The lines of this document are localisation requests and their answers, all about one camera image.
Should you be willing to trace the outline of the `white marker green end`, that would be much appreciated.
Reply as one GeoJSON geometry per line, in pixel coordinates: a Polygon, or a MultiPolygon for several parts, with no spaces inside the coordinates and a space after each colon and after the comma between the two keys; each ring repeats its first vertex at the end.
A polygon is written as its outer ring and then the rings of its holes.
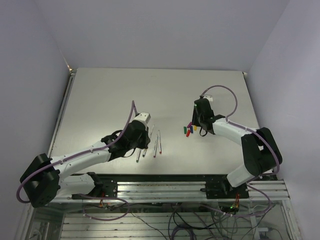
{"type": "Polygon", "coordinates": [[[139,150],[138,150],[138,153],[137,153],[137,156],[136,156],[136,163],[139,163],[140,157],[141,157],[141,153],[142,153],[142,150],[139,149],[139,150]]]}

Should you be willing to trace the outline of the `white marker yellow end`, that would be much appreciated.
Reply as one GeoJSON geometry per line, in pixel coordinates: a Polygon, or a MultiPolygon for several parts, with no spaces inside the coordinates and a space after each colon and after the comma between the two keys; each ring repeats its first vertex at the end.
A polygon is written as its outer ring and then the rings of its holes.
{"type": "MultiPolygon", "coordinates": [[[[154,128],[155,128],[155,125],[152,126],[152,129],[151,129],[150,132],[149,132],[149,135],[148,135],[148,136],[149,136],[149,139],[150,139],[150,140],[151,140],[151,138],[152,138],[152,134],[153,134],[154,128]]],[[[146,156],[147,150],[148,150],[148,149],[144,149],[144,150],[143,150],[143,153],[142,153],[142,157],[143,157],[143,158],[146,156]]]]}

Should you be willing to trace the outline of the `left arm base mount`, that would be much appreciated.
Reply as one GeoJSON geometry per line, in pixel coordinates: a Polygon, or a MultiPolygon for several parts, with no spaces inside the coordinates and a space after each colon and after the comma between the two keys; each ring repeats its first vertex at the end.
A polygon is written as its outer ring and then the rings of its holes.
{"type": "Polygon", "coordinates": [[[105,174],[88,172],[75,177],[88,177],[89,190],[85,190],[85,184],[80,184],[80,190],[71,195],[73,200],[101,200],[102,198],[115,198],[118,193],[117,182],[105,174]]]}

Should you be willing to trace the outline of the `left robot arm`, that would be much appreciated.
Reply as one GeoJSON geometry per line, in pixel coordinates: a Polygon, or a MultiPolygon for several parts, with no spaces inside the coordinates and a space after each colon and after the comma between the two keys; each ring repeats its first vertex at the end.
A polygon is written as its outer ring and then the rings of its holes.
{"type": "Polygon", "coordinates": [[[19,190],[24,190],[34,208],[50,203],[63,190],[71,191],[74,183],[84,186],[85,194],[96,199],[102,186],[89,174],[76,176],[86,168],[125,157],[129,151],[146,149],[150,143],[146,114],[136,116],[123,130],[103,137],[84,150],[62,156],[37,155],[20,177],[19,190]]]}

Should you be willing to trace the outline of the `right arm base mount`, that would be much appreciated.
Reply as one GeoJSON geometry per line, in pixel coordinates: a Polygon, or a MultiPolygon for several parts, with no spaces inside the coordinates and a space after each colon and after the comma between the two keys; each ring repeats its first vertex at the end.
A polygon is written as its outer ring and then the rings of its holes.
{"type": "Polygon", "coordinates": [[[232,187],[226,175],[206,175],[205,185],[200,191],[206,194],[207,199],[249,198],[247,185],[243,183],[238,187],[232,187]]]}

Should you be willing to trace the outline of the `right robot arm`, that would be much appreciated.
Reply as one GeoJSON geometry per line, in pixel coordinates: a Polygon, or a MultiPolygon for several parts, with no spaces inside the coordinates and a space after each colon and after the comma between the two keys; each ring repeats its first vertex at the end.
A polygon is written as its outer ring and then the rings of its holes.
{"type": "Polygon", "coordinates": [[[251,129],[230,122],[225,116],[214,114],[212,103],[204,96],[194,101],[192,124],[204,130],[205,134],[218,135],[241,146],[243,163],[229,173],[227,182],[220,186],[221,194],[231,198],[240,185],[274,168],[279,170],[283,158],[268,128],[251,129]]]}

